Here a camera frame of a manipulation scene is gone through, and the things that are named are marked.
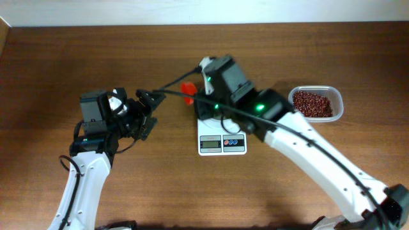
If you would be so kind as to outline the orange plastic measuring scoop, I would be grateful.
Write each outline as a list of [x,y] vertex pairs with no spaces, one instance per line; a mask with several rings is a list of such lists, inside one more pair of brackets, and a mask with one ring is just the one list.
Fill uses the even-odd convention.
[[[197,88],[194,83],[192,82],[182,82],[181,84],[181,92],[183,94],[189,95],[189,96],[194,96],[197,93]],[[184,97],[183,98],[185,103],[187,105],[193,105],[194,104],[194,99],[189,98],[189,97]]]

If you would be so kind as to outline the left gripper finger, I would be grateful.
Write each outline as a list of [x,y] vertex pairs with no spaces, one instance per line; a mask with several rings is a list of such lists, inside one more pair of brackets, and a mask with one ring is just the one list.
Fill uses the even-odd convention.
[[147,118],[140,129],[140,140],[145,141],[157,123],[158,123],[157,118],[152,117]]
[[165,94],[161,92],[151,92],[143,89],[136,91],[136,97],[139,98],[139,102],[148,112],[153,112],[166,98]]

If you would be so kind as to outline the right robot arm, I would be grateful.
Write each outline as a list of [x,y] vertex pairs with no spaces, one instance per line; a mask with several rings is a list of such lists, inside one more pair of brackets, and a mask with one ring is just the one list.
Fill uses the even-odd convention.
[[255,135],[285,155],[337,204],[314,229],[402,229],[408,225],[408,189],[391,187],[354,165],[272,89],[258,91],[231,56],[199,63],[204,89],[196,94],[200,120],[230,119],[234,134]]

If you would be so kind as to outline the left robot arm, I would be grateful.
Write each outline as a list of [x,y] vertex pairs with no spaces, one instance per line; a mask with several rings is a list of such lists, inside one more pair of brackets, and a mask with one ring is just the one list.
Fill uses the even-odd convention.
[[165,99],[163,93],[137,90],[129,98],[124,88],[93,91],[80,97],[83,119],[76,124],[68,155],[68,181],[51,229],[94,229],[100,195],[119,141],[144,141],[157,124],[152,112]]

